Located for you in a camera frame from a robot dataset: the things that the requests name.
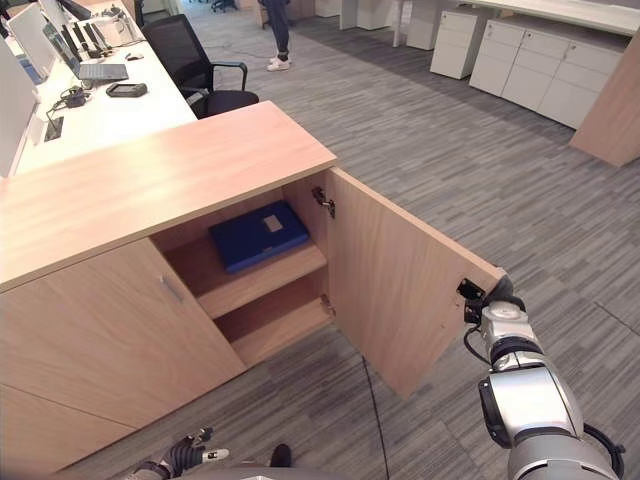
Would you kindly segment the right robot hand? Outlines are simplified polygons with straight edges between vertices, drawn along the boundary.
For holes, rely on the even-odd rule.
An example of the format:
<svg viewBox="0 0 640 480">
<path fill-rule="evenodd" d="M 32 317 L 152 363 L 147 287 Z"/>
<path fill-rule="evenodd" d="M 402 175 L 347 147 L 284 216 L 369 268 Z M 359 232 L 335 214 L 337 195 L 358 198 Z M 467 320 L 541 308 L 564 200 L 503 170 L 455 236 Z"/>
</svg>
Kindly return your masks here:
<svg viewBox="0 0 640 480">
<path fill-rule="evenodd" d="M 526 310 L 523 300 L 514 294 L 513 282 L 507 274 L 501 277 L 493 290 L 487 295 L 486 301 L 488 303 L 495 301 L 509 302 L 517 305 L 521 311 Z"/>
</svg>

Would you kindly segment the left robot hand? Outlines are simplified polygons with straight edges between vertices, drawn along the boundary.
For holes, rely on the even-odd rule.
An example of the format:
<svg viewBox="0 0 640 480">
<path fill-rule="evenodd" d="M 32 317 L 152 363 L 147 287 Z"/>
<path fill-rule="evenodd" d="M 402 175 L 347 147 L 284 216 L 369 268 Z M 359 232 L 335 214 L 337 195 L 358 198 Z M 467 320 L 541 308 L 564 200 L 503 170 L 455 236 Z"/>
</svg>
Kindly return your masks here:
<svg viewBox="0 0 640 480">
<path fill-rule="evenodd" d="M 201 427 L 196 433 L 185 436 L 169 448 L 163 457 L 163 462 L 173 477 L 179 477 L 185 471 L 203 463 L 219 462 L 230 456 L 228 449 L 211 449 L 207 446 L 213 433 L 212 427 Z"/>
</svg>

